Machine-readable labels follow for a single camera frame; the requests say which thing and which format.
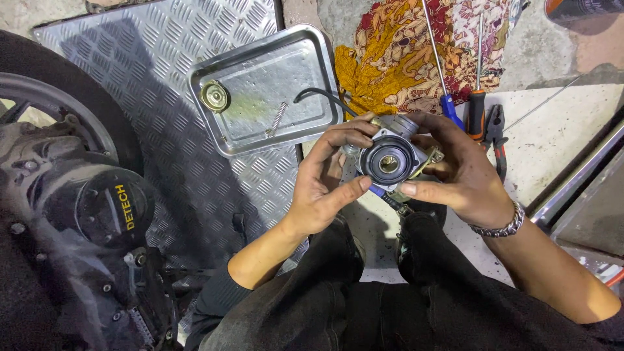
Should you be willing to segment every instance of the hand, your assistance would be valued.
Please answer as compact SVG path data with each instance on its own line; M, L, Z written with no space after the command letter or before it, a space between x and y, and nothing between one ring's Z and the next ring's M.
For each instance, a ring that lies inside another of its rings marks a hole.
M372 112L331 126L316 141L299 165L293 204L282 224L301 238L316 234L330 225L340 209L355 201L371 186L369 177L361 176L338 187L346 157L339 148L345 144L371 147L379 128L369 123Z
M503 188L496 170L480 145L450 119L425 112L407 115L418 124L420 134L412 142L427 149L438 145L444 161L424 170L444 183L410 180L400 191L426 202L451 207L464 222L488 229L503 228L514 218L514 203Z

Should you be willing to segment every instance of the screwdriver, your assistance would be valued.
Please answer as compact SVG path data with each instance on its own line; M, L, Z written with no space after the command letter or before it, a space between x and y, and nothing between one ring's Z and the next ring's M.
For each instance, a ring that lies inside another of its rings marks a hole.
M479 15L479 48L477 53L477 84L470 93L468 106L468 123L466 134L476 142L482 142L485 137L485 91L481 89L481 42L483 40L483 13Z
M442 83L442 91L444 95L440 97L440 104L442 105L442 112L453 123L457 124L462 130L464 130L464 123L457 116L455 112L455 105L453 105L453 98L446 91L446 85L444 84L444 75L442 74L442 66L440 65L440 58L437 56L436 40L433 37L433 29L431 29L431 21L429 20L429 13L427 12L427 4L425 0L422 0L422 10L425 13L425 19L427 20L427 31L429 31L429 38L431 38L431 46L433 47L433 55L436 57L437 73L440 76L440 82Z

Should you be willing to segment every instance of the forearm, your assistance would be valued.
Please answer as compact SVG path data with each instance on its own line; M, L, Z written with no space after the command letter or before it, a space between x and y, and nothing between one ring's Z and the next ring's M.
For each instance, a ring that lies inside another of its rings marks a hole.
M528 219L515 235L484 237L516 286L579 324L615 315L618 297Z
M255 289L275 276L305 238L289 228L282 220L234 255L228 263L232 279L246 289Z

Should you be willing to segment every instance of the fingernail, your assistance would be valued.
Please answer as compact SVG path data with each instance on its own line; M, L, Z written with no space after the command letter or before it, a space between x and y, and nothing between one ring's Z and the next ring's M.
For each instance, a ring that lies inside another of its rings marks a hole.
M414 196L416 195L416 184L412 183L401 183L400 190L403 194Z
M359 180L359 187L362 188L363 191L368 190L368 188L370 188L372 184L373 182L369 177L363 177Z

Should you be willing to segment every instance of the metal tray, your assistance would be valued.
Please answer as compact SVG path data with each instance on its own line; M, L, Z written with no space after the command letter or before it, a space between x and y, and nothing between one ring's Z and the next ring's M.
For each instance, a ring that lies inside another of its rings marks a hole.
M318 138L343 120L340 107L321 95L293 104L307 87L337 95L330 48L321 31L299 24L215 56L191 67L193 99L217 145L227 158L238 157ZM230 96L229 106L215 113L198 98L206 82L218 81ZM287 102L274 137L265 132L281 102Z

